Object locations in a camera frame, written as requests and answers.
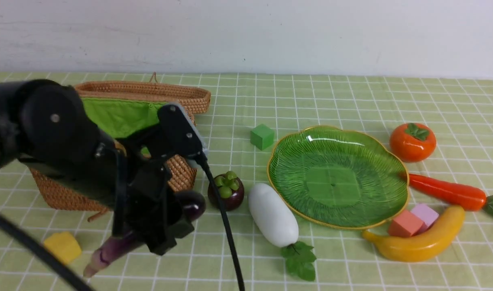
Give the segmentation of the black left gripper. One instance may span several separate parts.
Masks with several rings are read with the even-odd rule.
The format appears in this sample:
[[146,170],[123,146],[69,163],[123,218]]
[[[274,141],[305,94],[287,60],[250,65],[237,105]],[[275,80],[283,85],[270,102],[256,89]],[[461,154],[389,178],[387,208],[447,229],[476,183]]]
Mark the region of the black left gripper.
[[97,216],[112,210],[114,236],[130,228],[151,253],[163,256],[194,230],[171,188],[175,154],[163,138],[103,135],[83,157],[29,157],[28,166],[51,208]]

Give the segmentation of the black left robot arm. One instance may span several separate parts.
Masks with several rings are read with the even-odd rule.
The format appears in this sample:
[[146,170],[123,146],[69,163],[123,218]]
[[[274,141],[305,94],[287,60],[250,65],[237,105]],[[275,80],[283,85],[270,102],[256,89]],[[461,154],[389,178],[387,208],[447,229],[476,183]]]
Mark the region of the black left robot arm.
[[113,210],[110,246],[118,256],[147,245],[163,255],[193,232],[186,207],[200,197],[169,186],[167,161],[200,153],[196,129],[180,105],[154,108],[153,120],[90,114],[69,85],[35,79],[0,83],[0,169],[14,160]]

